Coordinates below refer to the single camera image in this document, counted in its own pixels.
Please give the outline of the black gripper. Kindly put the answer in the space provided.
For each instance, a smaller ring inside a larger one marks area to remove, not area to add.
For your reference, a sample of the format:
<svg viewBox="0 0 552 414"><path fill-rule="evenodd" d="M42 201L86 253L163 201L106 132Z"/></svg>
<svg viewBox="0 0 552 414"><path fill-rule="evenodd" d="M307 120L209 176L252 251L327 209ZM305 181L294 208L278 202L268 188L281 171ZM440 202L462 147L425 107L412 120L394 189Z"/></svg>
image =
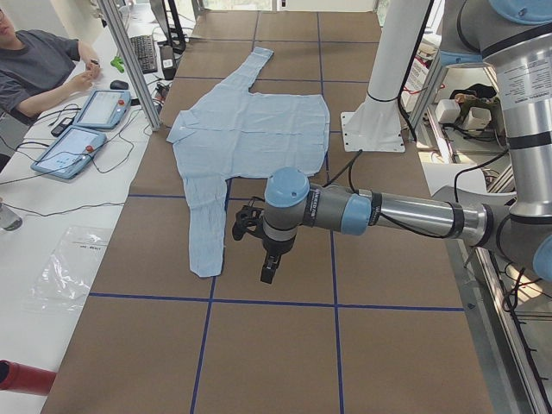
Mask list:
<svg viewBox="0 0 552 414"><path fill-rule="evenodd" d="M273 278L279 268L279 262L284 254L291 251L296 237L277 241L268 236L262 238L262 246L266 250L266 257L261 268L260 281L267 284L272 284Z"/></svg>

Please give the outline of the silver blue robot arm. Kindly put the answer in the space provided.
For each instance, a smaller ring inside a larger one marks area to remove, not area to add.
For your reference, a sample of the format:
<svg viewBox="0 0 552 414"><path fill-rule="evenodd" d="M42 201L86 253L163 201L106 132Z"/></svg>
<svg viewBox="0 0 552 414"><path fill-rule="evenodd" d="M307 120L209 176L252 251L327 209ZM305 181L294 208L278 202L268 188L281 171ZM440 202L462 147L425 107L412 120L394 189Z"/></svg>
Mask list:
<svg viewBox="0 0 552 414"><path fill-rule="evenodd" d="M511 206L462 205L312 184L298 169L267 181L260 278L271 283L300 226L361 235L374 225L437 239L461 239L551 277L551 4L449 1L441 56L446 64L482 62L497 75L517 192Z"/></svg>

